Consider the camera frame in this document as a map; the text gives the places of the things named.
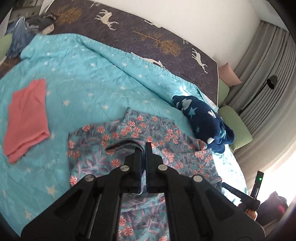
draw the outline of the pink pillow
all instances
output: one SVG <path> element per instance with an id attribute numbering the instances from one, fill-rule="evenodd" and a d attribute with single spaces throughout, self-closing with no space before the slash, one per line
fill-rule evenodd
<path id="1" fill-rule="evenodd" d="M 222 79 L 228 86 L 239 85 L 242 83 L 228 63 L 220 66 L 218 71 L 220 79 Z"/>

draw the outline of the white wall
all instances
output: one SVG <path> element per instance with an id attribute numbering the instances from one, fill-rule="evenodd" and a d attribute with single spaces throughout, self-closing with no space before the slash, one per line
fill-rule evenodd
<path id="1" fill-rule="evenodd" d="M 155 22 L 235 68 L 259 17 L 248 0 L 95 0 Z"/>
<path id="2" fill-rule="evenodd" d="M 258 14 L 259 18 L 268 23 L 272 23 L 280 28 L 288 30 L 277 12 L 266 0 L 249 0 L 250 4 Z"/>

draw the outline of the floral blanket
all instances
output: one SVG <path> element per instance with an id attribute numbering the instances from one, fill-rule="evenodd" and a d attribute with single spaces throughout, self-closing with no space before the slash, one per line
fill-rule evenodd
<path id="1" fill-rule="evenodd" d="M 86 125 L 69 134 L 70 184 L 75 185 L 87 174 L 99 177 L 123 165 L 135 148 L 129 145 L 117 150 L 109 146 L 127 138 L 133 138 L 143 148 L 145 142 L 151 142 L 153 153 L 182 175 L 200 174 L 214 186 L 221 181 L 212 151 L 203 141 L 182 133 L 171 119 L 127 108 L 122 119 Z M 140 195 L 123 194 L 118 238 L 169 240 L 164 194 L 148 194 L 145 186 Z"/>

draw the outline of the gold tree print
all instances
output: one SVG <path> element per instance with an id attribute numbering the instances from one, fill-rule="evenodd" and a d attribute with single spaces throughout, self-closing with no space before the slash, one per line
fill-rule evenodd
<path id="1" fill-rule="evenodd" d="M 141 41 L 144 41 L 147 38 L 154 40 L 154 47 L 160 49 L 165 54 L 172 54 L 175 57 L 180 55 L 180 46 L 176 44 L 172 39 L 161 40 L 160 38 L 163 36 L 163 34 L 152 33 L 145 35 L 137 31 L 133 32 L 141 36 Z"/>
<path id="2" fill-rule="evenodd" d="M 72 7 L 66 10 L 67 8 L 68 5 L 62 6 L 58 9 L 57 13 L 55 13 L 58 17 L 57 24 L 73 23 L 82 15 L 81 9 L 77 7 Z"/>

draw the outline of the metal screw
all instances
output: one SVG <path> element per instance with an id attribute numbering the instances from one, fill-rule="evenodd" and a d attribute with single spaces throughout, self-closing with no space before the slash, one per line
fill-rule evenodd
<path id="1" fill-rule="evenodd" d="M 93 175 L 86 175 L 84 178 L 87 182 L 92 182 L 94 180 L 94 176 Z"/>
<path id="2" fill-rule="evenodd" d="M 193 177 L 193 180 L 194 180 L 195 182 L 197 182 L 197 183 L 200 183 L 200 182 L 203 180 L 203 178 L 202 178 L 202 176 L 200 176 L 200 175 L 195 175 L 195 176 Z"/>
<path id="3" fill-rule="evenodd" d="M 168 169 L 168 166 L 165 165 L 165 164 L 160 164 L 160 165 L 158 166 L 158 169 L 161 170 L 161 171 L 166 171 L 166 170 Z"/>
<path id="4" fill-rule="evenodd" d="M 122 170 L 123 172 L 127 172 L 129 170 L 129 166 L 128 165 L 123 165 L 120 167 L 120 170 Z"/>

